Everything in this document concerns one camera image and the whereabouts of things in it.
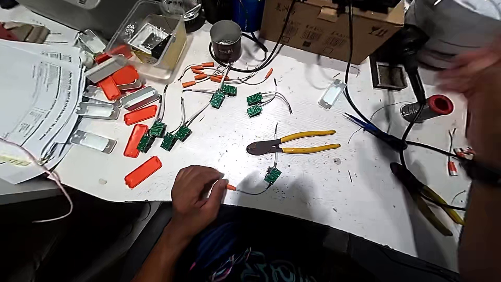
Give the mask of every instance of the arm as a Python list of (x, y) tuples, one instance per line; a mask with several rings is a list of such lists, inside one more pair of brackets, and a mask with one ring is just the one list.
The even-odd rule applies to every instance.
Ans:
[[(501, 169), (501, 62), (499, 58), (488, 57), (476, 61), (477, 66), (480, 62), (484, 68), (470, 73), (468, 83), (462, 84), (466, 88), (456, 90), (468, 99), (471, 114), (468, 140), (476, 152), (475, 159)], [(463, 72), (474, 69), (466, 66)], [(454, 77), (457, 73), (448, 72), (453, 74), (452, 81), (462, 79), (460, 75)], [(465, 281), (492, 281), (501, 277), (500, 218), (501, 187), (473, 181), (458, 251), (459, 272)]]
[(132, 281), (172, 281), (184, 249), (216, 219), (227, 185), (221, 177), (220, 172), (207, 167), (190, 166), (179, 171), (172, 187), (172, 219)]

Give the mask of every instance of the cardboard box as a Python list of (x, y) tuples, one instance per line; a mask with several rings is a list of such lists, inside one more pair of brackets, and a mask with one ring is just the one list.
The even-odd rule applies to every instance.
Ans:
[[(260, 36), (277, 41), (292, 0), (266, 0)], [(307, 0), (294, 4), (281, 43), (347, 62), (349, 21), (337, 13), (337, 4), (327, 0)], [(353, 8), (353, 59), (359, 65), (395, 34), (404, 24), (404, 0), (388, 14)]]

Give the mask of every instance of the wire cutter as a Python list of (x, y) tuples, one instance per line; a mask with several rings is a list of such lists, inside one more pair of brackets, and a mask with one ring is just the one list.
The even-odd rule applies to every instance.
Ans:
[[(416, 203), (419, 211), (424, 217), (443, 235), (452, 236), (452, 232), (435, 216), (424, 201), (423, 196), (441, 204), (446, 204), (444, 199), (435, 193), (430, 187), (420, 182), (409, 170), (401, 164), (391, 163), (391, 172), (400, 180), (403, 186), (409, 191), (412, 200)], [(451, 208), (442, 207), (446, 214), (454, 223), (464, 225), (463, 219)]]
[(296, 140), (303, 137), (312, 137), (312, 136), (324, 136), (324, 135), (333, 135), (336, 133), (335, 130), (324, 130), (324, 131), (306, 131), (291, 134), (285, 136), (280, 139), (269, 140), (269, 141), (259, 141), (254, 142), (247, 146), (247, 153), (255, 156), (261, 156), (269, 153), (287, 153), (287, 154), (309, 154), (322, 152), (330, 149), (336, 149), (341, 147), (341, 144), (330, 144), (319, 147), (312, 148), (280, 148), (279, 145), (285, 142), (289, 142), (292, 140)]

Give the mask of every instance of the red cap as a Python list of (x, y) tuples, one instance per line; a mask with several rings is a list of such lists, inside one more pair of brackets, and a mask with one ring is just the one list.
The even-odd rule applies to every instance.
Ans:
[(450, 114), (454, 110), (452, 101), (444, 95), (433, 95), (428, 98), (428, 106), (430, 109), (439, 114)]

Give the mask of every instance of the metal cylinder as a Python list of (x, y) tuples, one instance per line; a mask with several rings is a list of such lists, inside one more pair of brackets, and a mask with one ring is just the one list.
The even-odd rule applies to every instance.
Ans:
[(219, 21), (210, 28), (212, 50), (224, 63), (233, 63), (242, 55), (242, 29), (235, 22)]
[[(454, 110), (454, 104), (452, 101), (444, 95), (433, 95), (426, 99), (426, 104), (421, 112), (421, 115), (417, 118), (416, 122), (423, 122), (432, 117), (450, 114)], [(414, 117), (419, 111), (419, 103), (405, 105), (400, 108), (400, 113), (402, 117), (408, 121), (412, 122)]]

